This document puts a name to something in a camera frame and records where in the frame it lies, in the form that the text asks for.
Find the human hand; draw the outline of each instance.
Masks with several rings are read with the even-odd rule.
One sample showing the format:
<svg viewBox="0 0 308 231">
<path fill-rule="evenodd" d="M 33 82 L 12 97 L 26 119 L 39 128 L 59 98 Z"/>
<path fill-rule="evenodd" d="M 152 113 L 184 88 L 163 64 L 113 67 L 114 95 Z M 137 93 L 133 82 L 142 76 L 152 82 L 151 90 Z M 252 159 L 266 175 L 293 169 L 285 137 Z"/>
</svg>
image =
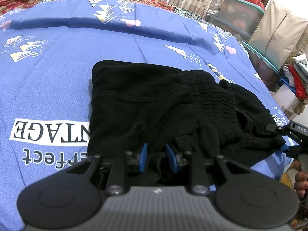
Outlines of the human hand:
<svg viewBox="0 0 308 231">
<path fill-rule="evenodd" d="M 294 168 L 298 171 L 295 175 L 294 189 L 298 197 L 301 198 L 304 196 L 305 190 L 308 189 L 308 173 L 301 172 L 301 164 L 298 160 L 294 160 Z"/>
</svg>

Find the pink cloud print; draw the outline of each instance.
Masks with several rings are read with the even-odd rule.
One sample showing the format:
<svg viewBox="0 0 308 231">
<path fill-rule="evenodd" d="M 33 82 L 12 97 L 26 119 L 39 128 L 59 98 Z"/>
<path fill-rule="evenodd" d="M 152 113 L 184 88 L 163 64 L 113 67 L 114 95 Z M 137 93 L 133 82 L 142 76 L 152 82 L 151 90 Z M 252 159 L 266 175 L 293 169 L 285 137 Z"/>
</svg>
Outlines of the pink cloud print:
<svg viewBox="0 0 308 231">
<path fill-rule="evenodd" d="M 127 20 L 127 19 L 120 19 L 120 20 L 124 21 L 128 27 L 132 27 L 134 25 L 139 27 L 140 24 L 141 24 L 141 21 L 139 21 L 139 20 Z"/>
<path fill-rule="evenodd" d="M 11 23 L 11 20 L 5 21 L 0 25 L 0 28 L 2 28 L 3 31 L 5 31 L 7 28 L 10 27 L 10 23 Z"/>
<path fill-rule="evenodd" d="M 229 46 L 226 46 L 226 49 L 230 52 L 231 55 L 236 54 L 236 49 L 229 47 Z"/>
</svg>

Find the black fabric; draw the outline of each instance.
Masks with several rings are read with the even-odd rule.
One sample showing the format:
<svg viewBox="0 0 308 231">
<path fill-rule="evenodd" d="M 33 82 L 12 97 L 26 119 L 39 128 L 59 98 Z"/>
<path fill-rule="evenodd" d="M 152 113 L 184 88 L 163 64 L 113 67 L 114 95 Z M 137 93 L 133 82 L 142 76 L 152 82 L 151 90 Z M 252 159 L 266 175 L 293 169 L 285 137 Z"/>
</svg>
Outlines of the black fabric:
<svg viewBox="0 0 308 231">
<path fill-rule="evenodd" d="M 155 174 L 147 185 L 162 177 L 166 143 L 210 159 L 222 153 L 247 166 L 284 144 L 265 132 L 275 121 L 253 93 L 217 84 L 205 71 L 105 60 L 93 67 L 92 83 L 88 154 L 112 158 L 147 143 L 152 158 L 145 174 Z"/>
</svg>

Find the bedsheet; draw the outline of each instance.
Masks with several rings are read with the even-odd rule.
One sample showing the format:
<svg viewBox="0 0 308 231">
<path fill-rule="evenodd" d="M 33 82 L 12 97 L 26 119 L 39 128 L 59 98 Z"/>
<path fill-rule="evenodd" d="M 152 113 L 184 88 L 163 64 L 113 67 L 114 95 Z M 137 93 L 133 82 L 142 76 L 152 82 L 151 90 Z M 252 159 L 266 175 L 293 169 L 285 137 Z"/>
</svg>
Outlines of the bedsheet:
<svg viewBox="0 0 308 231">
<path fill-rule="evenodd" d="M 205 70 L 288 123 L 236 39 L 207 24 L 120 0 L 16 8 L 0 16 L 0 230 L 23 227 L 24 187 L 87 157 L 91 71 L 104 59 Z M 276 151 L 253 169 L 277 179 L 290 161 Z"/>
</svg>

